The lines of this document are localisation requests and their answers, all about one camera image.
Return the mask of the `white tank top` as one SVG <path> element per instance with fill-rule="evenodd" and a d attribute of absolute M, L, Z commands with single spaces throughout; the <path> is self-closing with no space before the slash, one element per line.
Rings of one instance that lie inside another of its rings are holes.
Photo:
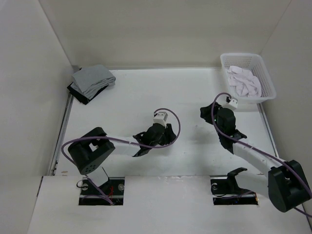
<path fill-rule="evenodd" d="M 258 77 L 248 69 L 230 66 L 227 70 L 228 84 L 234 88 L 239 97 L 261 97 L 262 88 Z"/>

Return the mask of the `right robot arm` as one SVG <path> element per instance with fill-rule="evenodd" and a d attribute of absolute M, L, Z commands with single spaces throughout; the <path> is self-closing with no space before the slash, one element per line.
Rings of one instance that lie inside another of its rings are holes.
<path fill-rule="evenodd" d="M 229 172 L 226 187 L 231 194 L 243 190 L 261 194 L 283 213 L 311 199 L 312 191 L 300 163 L 283 161 L 249 145 L 246 135 L 236 129 L 236 118 L 231 109 L 218 103 L 211 104 L 200 108 L 200 117 L 215 127 L 225 150 L 260 171 L 258 175 L 246 168 Z"/>

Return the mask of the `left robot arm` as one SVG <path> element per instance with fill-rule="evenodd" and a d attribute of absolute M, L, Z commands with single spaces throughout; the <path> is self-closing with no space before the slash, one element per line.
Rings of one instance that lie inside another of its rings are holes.
<path fill-rule="evenodd" d="M 165 126 L 154 123 L 147 131 L 125 138 L 124 143 L 106 138 L 90 139 L 106 136 L 101 127 L 96 127 L 83 136 L 85 140 L 73 142 L 68 147 L 80 174 L 90 178 L 93 189 L 101 195 L 109 190 L 108 176 L 102 164 L 110 155 L 140 157 L 148 154 L 153 147 L 167 146 L 176 139 L 169 123 Z"/>

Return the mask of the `folded black tank top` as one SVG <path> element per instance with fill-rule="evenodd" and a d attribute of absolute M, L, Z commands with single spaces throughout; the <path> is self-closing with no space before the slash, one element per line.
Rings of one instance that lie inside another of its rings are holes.
<path fill-rule="evenodd" d="M 84 104 L 84 105 L 87 105 L 87 104 L 88 104 L 89 102 L 91 102 L 95 97 L 97 97 L 103 90 L 105 90 L 105 89 L 108 87 L 108 85 L 102 87 L 101 89 L 99 89 L 99 90 L 96 92 L 96 94 L 95 94 L 91 99 L 89 99 L 89 98 L 85 97 L 83 94 L 81 94 L 80 92 L 78 92 L 77 90 L 75 90 L 75 89 L 73 88 L 73 84 L 74 84 L 74 83 L 72 82 L 70 85 L 67 86 L 67 89 L 69 90 L 69 93 L 70 93 L 73 97 L 75 97 L 80 103 L 82 103 L 82 104 Z"/>

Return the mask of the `folded grey tank top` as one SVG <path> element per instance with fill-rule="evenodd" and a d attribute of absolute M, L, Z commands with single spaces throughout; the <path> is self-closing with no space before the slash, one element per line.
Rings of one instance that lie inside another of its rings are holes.
<path fill-rule="evenodd" d="M 92 99 L 100 89 L 114 86 L 116 81 L 116 77 L 101 64 L 83 67 L 72 77 L 70 87 L 88 99 Z"/>

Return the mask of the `white plastic basket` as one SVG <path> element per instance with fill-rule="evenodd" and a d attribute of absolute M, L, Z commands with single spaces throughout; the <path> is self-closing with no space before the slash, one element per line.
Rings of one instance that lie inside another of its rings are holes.
<path fill-rule="evenodd" d="M 239 104 L 258 104 L 276 98 L 276 90 L 260 55 L 225 53 L 220 56 L 227 91 Z"/>

